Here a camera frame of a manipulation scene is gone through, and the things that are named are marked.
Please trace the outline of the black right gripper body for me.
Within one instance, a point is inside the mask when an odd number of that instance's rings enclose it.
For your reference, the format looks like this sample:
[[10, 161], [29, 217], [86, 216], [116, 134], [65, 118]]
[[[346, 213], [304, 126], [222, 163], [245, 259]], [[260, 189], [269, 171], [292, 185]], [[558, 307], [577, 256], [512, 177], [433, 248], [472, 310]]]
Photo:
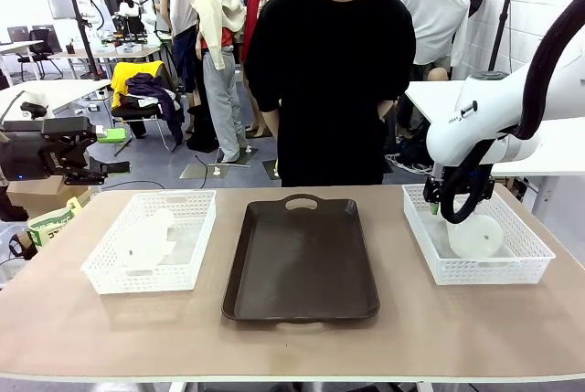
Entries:
[[[442, 191], [445, 184], [445, 181], [428, 177], [422, 191], [425, 201], [428, 203], [439, 204], [441, 202]], [[492, 197], [494, 187], [495, 180], [491, 176], [481, 178], [479, 175], [469, 175], [456, 186], [455, 195], [467, 195], [467, 199], [469, 199], [474, 192], [477, 192], [479, 194], [477, 200], [481, 202]]]

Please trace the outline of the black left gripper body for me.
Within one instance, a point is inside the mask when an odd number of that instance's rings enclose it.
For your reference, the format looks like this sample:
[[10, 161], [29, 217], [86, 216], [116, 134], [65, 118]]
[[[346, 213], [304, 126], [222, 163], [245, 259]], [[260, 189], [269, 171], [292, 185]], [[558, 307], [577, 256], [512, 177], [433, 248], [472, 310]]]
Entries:
[[86, 150], [96, 127], [86, 117], [5, 122], [1, 170], [9, 181], [43, 180], [52, 175], [86, 174]]

